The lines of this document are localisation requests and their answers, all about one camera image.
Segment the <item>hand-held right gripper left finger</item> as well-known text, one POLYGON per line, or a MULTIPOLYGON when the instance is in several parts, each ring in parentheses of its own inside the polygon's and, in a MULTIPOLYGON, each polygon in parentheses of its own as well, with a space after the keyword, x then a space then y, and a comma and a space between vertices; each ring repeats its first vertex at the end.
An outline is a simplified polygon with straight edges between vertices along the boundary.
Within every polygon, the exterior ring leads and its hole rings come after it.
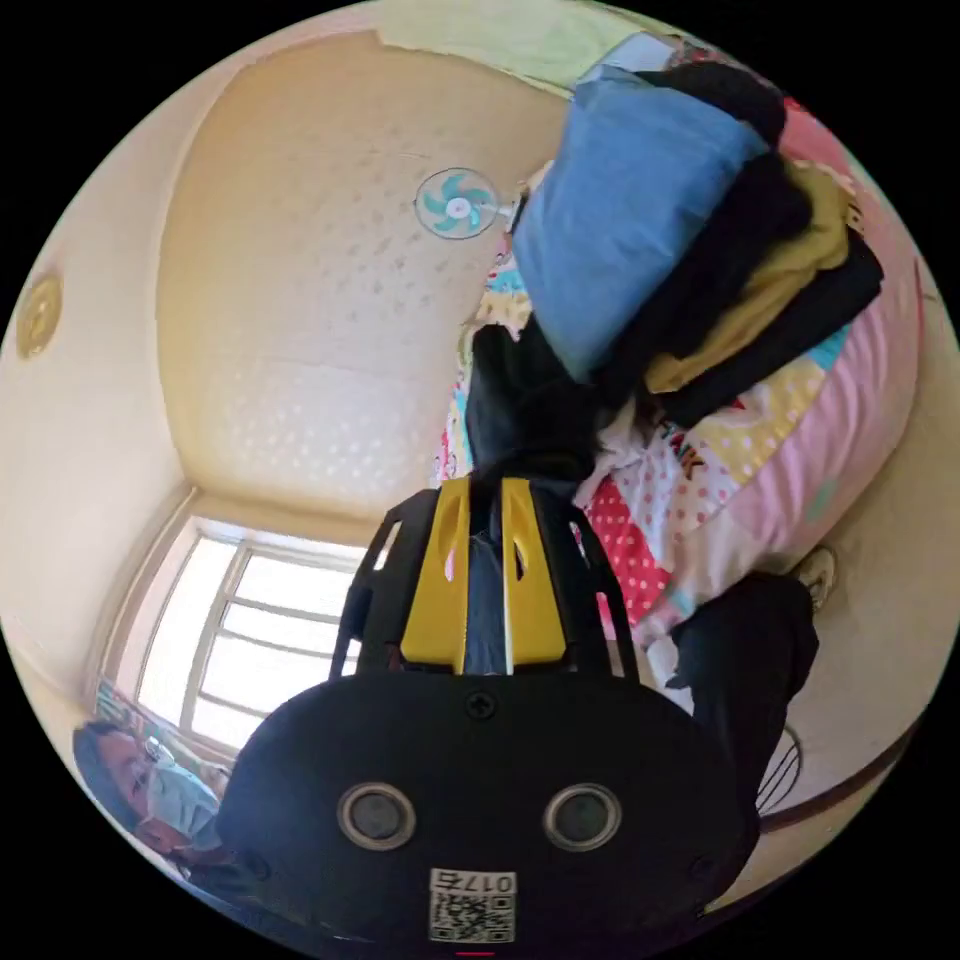
POLYGON ((460 675, 468 617, 470 479, 450 479, 435 493, 400 651, 409 665, 460 675))

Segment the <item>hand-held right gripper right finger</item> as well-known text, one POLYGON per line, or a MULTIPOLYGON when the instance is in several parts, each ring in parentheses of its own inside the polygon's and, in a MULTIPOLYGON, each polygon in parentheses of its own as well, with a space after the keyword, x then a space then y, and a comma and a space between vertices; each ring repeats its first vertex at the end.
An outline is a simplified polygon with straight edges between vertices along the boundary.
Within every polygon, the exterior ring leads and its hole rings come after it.
POLYGON ((576 559, 566 505, 527 479, 505 479, 500 509, 506 670, 556 665, 567 649, 560 588, 576 559))

